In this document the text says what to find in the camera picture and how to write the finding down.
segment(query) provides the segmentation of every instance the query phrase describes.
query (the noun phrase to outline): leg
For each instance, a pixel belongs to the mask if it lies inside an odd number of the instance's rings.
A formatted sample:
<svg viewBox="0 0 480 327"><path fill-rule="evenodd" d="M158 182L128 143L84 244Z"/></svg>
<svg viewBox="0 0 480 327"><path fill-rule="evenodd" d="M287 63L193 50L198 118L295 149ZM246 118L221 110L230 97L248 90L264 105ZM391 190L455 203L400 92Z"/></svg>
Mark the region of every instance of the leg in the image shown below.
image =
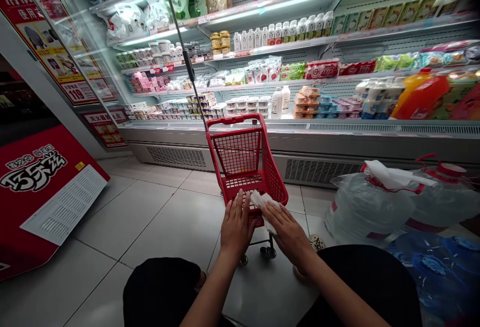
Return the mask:
<svg viewBox="0 0 480 327"><path fill-rule="evenodd" d="M150 258L135 268L123 290L125 327L179 326L197 297L200 267L181 258ZM232 326L221 316L219 326Z"/></svg>
<svg viewBox="0 0 480 327"><path fill-rule="evenodd" d="M392 327L422 326L417 287L408 271L390 253L368 245L341 245L318 251L325 263ZM343 326L319 296L298 323Z"/></svg>

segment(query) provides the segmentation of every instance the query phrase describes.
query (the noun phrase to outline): white tissue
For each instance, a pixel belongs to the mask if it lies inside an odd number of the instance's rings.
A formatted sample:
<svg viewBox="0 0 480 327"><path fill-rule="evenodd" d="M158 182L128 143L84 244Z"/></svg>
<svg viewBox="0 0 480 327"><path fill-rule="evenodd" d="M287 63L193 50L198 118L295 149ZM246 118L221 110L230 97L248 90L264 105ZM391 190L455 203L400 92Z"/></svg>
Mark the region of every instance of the white tissue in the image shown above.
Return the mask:
<svg viewBox="0 0 480 327"><path fill-rule="evenodd" d="M365 161L365 163L367 167L363 173L376 177L388 190L404 188L412 181L426 186L434 186L437 184L437 182L431 179L415 176L411 171L387 168L378 160Z"/></svg>
<svg viewBox="0 0 480 327"><path fill-rule="evenodd" d="M273 200L268 193L260 195L257 190L251 193L250 202L258 209L260 208L260 206L265 206L267 202L272 202L276 208L280 209L280 204L277 201ZM263 214L261 216L263 217L263 224L265 225L266 230L272 235L276 235L277 230L275 229L275 227L272 226L272 224L265 218Z"/></svg>

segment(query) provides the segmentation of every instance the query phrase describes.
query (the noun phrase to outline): red shopping cart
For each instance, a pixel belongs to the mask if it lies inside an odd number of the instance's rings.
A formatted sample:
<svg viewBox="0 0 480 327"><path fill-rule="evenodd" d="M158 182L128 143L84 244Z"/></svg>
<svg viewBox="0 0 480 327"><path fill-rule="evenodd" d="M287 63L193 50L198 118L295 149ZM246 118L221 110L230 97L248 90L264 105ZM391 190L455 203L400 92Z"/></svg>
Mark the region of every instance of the red shopping cart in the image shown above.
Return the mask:
<svg viewBox="0 0 480 327"><path fill-rule="evenodd" d="M210 126L212 125L232 125L242 123L247 119L252 119L253 128L210 134ZM235 198L240 188L243 190L243 199L245 199L247 191L257 190L261 195L268 193L275 201L284 206L287 204L289 195L270 151L267 126L261 114L252 113L239 117L212 119L207 121L206 127L208 147L225 205ZM260 152L261 169L259 169ZM262 212L250 204L249 222L261 216ZM263 225L264 220L260 218L255 228ZM250 245L263 242L269 242L270 246L261 247L261 255L268 259L275 258L277 253L271 233L269 233L268 239ZM243 256L240 262L246 265L248 263L247 256Z"/></svg>

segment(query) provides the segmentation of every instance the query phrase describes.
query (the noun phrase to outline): red cap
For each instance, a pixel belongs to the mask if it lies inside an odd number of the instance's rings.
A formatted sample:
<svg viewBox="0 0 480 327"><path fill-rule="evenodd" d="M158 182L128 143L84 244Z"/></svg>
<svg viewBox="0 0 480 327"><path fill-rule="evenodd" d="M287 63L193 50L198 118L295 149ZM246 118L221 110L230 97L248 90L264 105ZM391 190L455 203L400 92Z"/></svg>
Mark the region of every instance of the red cap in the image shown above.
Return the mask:
<svg viewBox="0 0 480 327"><path fill-rule="evenodd" d="M441 174L454 178L460 178L467 172L465 168L451 163L440 163L437 167L437 170Z"/></svg>

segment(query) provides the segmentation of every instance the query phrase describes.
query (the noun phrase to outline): hand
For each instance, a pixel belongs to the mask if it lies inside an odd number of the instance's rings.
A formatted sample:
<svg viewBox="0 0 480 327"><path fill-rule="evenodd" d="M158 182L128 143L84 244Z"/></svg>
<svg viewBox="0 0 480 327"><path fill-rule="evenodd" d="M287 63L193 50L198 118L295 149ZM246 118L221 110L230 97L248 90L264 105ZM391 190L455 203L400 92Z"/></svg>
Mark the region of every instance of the hand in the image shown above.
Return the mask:
<svg viewBox="0 0 480 327"><path fill-rule="evenodd" d="M240 189L233 202L228 202L221 224L220 254L228 255L234 261L247 251L256 225L254 220L249 226L250 192L245 194L242 206L243 196L244 192Z"/></svg>
<svg viewBox="0 0 480 327"><path fill-rule="evenodd" d="M268 222L275 227L278 235L274 235L273 238L293 265L303 269L310 258L317 257L303 228L283 204L280 203L278 208L268 202L261 205L260 209Z"/></svg>

